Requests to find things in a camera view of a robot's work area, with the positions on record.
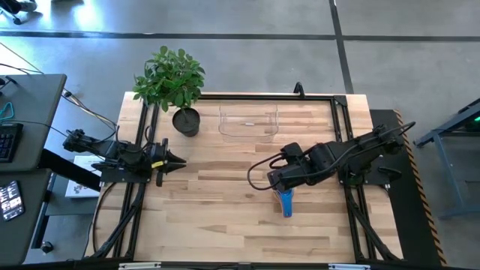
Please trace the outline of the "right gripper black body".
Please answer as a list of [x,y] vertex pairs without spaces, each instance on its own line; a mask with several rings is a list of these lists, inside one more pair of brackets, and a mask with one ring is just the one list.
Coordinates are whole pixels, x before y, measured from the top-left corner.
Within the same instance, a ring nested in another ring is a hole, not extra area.
[[310,172],[308,159],[297,142],[285,145],[280,155],[270,163],[267,178],[274,190],[286,192],[307,182],[306,174]]

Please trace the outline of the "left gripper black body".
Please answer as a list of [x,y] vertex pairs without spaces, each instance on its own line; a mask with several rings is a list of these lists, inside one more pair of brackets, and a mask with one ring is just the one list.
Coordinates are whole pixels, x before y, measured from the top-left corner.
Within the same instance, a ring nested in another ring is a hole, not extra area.
[[150,149],[151,168],[157,172],[155,180],[157,187],[163,185],[164,176],[168,174],[168,142],[169,140],[167,138],[163,138],[161,142],[153,144]]

